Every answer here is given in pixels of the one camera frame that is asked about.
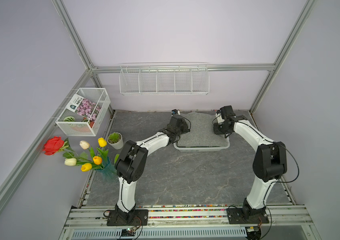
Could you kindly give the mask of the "grey scarf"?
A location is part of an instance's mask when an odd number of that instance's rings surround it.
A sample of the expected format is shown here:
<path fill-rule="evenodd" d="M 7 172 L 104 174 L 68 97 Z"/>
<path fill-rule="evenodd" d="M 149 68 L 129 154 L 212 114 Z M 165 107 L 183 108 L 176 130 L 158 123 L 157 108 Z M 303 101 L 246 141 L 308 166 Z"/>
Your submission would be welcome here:
<path fill-rule="evenodd" d="M 230 142 L 229 137 L 214 133 L 215 115 L 191 112 L 182 116 L 187 119 L 188 125 L 191 125 L 191 131 L 181 135 L 176 143 L 179 147 L 221 147 Z"/>

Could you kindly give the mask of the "white plastic perforated basket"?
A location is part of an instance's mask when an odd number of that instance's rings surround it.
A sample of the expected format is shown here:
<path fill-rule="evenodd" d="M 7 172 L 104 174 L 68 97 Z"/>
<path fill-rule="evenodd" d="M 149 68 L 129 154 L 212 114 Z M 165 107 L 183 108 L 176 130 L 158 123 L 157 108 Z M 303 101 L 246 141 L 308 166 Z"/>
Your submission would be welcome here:
<path fill-rule="evenodd" d="M 176 143 L 174 143 L 174 147 L 180 152 L 219 152 L 229 148 L 230 142 L 221 147 L 179 147 Z"/>

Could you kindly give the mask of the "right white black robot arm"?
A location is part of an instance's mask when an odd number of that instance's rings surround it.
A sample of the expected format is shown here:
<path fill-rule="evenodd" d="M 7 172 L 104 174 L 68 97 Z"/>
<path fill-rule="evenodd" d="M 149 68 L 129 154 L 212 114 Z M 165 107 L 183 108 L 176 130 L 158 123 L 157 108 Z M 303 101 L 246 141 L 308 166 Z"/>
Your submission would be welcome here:
<path fill-rule="evenodd" d="M 266 203 L 275 183 L 287 172 L 285 144 L 275 142 L 257 130 L 244 116 L 237 116 L 232 106 L 224 106 L 213 120 L 216 135 L 225 138 L 240 135 L 255 150 L 253 172 L 255 180 L 242 208 L 228 209 L 231 224 L 268 223 Z"/>

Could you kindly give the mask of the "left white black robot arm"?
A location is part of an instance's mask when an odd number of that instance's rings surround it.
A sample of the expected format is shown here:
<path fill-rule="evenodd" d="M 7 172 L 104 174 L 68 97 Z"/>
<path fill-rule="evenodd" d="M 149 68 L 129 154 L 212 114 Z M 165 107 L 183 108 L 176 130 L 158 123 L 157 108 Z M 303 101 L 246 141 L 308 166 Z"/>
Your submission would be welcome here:
<path fill-rule="evenodd" d="M 127 141 L 114 164 L 119 180 L 119 199 L 115 206 L 118 219 L 132 223 L 141 217 L 135 212 L 136 184 L 142 176 L 147 157 L 155 151 L 180 140 L 181 135 L 191 131 L 191 121 L 173 112 L 169 124 L 153 136 L 138 142 Z"/>

